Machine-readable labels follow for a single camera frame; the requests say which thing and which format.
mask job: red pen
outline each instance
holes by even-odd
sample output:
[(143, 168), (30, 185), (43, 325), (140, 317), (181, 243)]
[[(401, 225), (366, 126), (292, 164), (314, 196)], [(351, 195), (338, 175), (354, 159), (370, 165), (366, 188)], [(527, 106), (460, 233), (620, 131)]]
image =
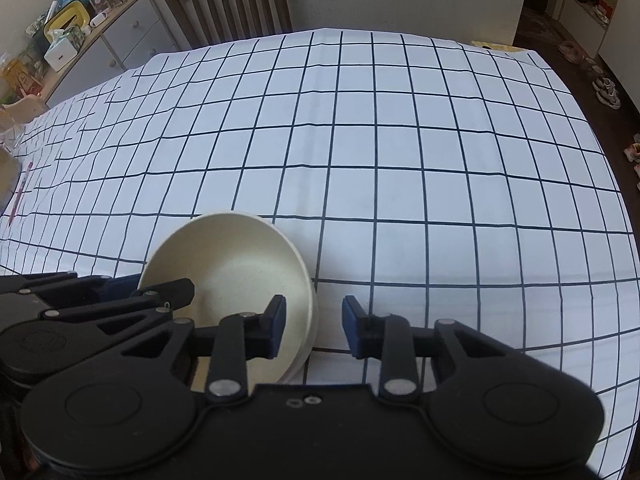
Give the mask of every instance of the red pen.
[(20, 189), (18, 189), (17, 196), (15, 197), (14, 208), (11, 209), (11, 214), (9, 215), (9, 225), (14, 221), (15, 213), (18, 211), (18, 204), (20, 202), (20, 197), (22, 196), (22, 192), (24, 191), (24, 186), (27, 183), (27, 177), (29, 176), (29, 172), (33, 167), (33, 161), (29, 163), (27, 166), (27, 170), (24, 172), (24, 177), (22, 178), (22, 182), (20, 183)]

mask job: dark floor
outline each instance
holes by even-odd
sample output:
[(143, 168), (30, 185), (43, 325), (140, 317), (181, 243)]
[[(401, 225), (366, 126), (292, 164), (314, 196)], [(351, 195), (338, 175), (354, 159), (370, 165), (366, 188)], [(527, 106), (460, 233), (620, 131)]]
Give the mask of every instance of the dark floor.
[(532, 20), (531, 12), (526, 12), (520, 20), (513, 44), (537, 51), (574, 95), (609, 160), (625, 200), (632, 229), (637, 234), (637, 242), (640, 235), (640, 191), (636, 187), (638, 176), (633, 165), (626, 160), (623, 150), (633, 142), (633, 135), (640, 131), (640, 114), (623, 91), (619, 92), (622, 102), (619, 110), (601, 104), (580, 67), (564, 58), (552, 34), (538, 30), (540, 20)]

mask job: white tablecloth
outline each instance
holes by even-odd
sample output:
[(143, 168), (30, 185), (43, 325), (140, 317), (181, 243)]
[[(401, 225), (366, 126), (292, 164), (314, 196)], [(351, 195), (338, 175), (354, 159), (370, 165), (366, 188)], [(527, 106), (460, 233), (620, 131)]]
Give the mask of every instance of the white tablecloth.
[(640, 264), (602, 150), (536, 53), (359, 30), (237, 41), (155, 56), (26, 138), (0, 264), (131, 274), (193, 216), (259, 214), (318, 289), (299, 381), (377, 382), (378, 362), (348, 355), (346, 294), (413, 325), (452, 317), (591, 385), (607, 415), (590, 465), (620, 475)]

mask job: bowl rim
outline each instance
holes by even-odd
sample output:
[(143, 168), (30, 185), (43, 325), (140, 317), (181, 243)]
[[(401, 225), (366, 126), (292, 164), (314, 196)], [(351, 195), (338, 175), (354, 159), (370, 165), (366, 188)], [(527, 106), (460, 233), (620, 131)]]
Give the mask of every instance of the bowl rim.
[(174, 237), (175, 235), (177, 235), (179, 232), (183, 230), (189, 229), (191, 225), (195, 224), (196, 222), (206, 221), (207, 219), (213, 216), (216, 216), (216, 217), (240, 216), (250, 220), (257, 220), (261, 224), (271, 228), (273, 231), (275, 231), (279, 235), (279, 237), (282, 240), (286, 242), (289, 249), (291, 249), (291, 251), (295, 255), (296, 260), (298, 261), (298, 265), (302, 269), (303, 278), (305, 280), (306, 306), (307, 306), (308, 315), (306, 317), (305, 334), (303, 335), (302, 342), (300, 343), (300, 348), (298, 349), (298, 352), (296, 353), (289, 367), (287, 367), (287, 369), (283, 372), (282, 377), (277, 381), (278, 383), (287, 382), (290, 379), (292, 379), (292, 377), (298, 372), (298, 370), (300, 370), (300, 367), (304, 364), (304, 362), (310, 355), (311, 350), (313, 348), (313, 344), (316, 340), (316, 334), (318, 332), (318, 296), (313, 286), (313, 283), (311, 282), (311, 277), (309, 276), (309, 271), (306, 268), (306, 263), (302, 259), (302, 255), (298, 251), (298, 248), (273, 223), (266, 221), (264, 218), (258, 215), (255, 215), (246, 211), (236, 211), (236, 210), (213, 211), (213, 212), (204, 213), (202, 215), (191, 218), (187, 222), (185, 222), (183, 225), (178, 227), (175, 231), (172, 231), (168, 235), (168, 237), (165, 238), (162, 241), (162, 243), (155, 248), (151, 256), (148, 257), (142, 269), (142, 273), (140, 274), (138, 287), (143, 286), (142, 283), (143, 283), (143, 280), (145, 279), (145, 274), (146, 274), (146, 270), (148, 269), (148, 264), (153, 260), (153, 258), (156, 256), (158, 251), (160, 251), (160, 249), (162, 249), (162, 247), (164, 247), (172, 237)]

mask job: white bowl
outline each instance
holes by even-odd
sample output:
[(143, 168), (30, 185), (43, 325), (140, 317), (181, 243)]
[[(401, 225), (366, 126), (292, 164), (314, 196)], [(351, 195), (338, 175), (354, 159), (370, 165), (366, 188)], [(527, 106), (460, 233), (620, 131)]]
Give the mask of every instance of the white bowl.
[[(275, 359), (247, 361), (250, 390), (257, 383), (290, 380), (305, 363), (318, 330), (318, 302), (295, 246), (271, 223), (229, 211), (194, 218), (172, 233), (151, 256), (140, 286), (189, 278), (191, 304), (174, 313), (196, 327), (230, 314), (262, 313), (275, 294), (287, 299), (287, 323)], [(202, 391), (209, 358), (200, 358), (192, 390)]]

